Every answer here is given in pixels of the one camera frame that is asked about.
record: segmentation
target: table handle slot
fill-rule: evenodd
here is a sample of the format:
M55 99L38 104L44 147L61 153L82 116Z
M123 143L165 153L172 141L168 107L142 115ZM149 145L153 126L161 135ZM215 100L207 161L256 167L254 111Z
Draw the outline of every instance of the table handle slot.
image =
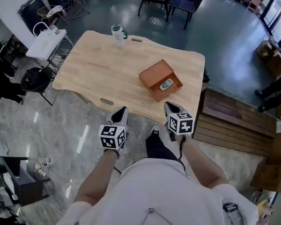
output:
M102 103L105 103L105 104L110 105L110 106L113 106L113 104L114 104L113 101L107 100L105 98L101 98L100 101Z
M136 38L132 38L132 39L131 39L131 41L134 41L134 42L139 42L139 43L141 43L141 42L142 42L142 40L140 40L140 39L136 39Z

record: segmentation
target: green object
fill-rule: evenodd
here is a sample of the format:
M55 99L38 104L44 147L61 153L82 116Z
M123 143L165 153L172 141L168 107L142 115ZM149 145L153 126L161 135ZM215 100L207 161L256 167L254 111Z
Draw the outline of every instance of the green object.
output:
M128 33L124 30L122 30L122 32L124 33L124 39L127 39L128 38Z
M115 24L111 27L111 29L113 31L119 31L121 29L121 25L120 24ZM125 30L122 30L122 32L124 33L124 39L127 39L128 38L128 33L125 31Z

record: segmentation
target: wooden bench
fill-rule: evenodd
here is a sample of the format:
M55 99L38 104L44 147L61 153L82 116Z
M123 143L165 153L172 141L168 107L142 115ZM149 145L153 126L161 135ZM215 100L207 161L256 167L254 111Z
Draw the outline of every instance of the wooden bench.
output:
M213 90L202 93L194 139L267 156L275 134L275 119Z

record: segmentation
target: blue floor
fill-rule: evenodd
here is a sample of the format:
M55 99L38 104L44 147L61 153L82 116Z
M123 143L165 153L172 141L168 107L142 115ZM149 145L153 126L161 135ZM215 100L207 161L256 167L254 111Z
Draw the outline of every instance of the blue floor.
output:
M128 34L203 54L211 78L209 84L254 105L262 103L254 90L274 80L255 53L260 42L268 39L266 30L255 14L235 0L203 0L186 30L186 12L176 9L165 22L164 7L159 4L144 4L138 17L141 0L86 3L90 14L82 12L83 16L71 20L67 28L74 43L86 30L111 35L111 26L119 23Z

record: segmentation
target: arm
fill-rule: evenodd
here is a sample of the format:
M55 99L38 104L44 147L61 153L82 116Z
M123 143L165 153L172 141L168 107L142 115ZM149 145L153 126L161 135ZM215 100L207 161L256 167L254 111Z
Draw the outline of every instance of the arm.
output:
M178 144L180 144L181 139L182 136L176 136ZM203 186L214 188L217 185L228 183L222 169L198 146L195 146L190 137L187 137L182 151L192 167L194 174Z
M117 154L112 150L107 150L91 174L81 184L74 202L82 201L94 206L106 192L116 160Z

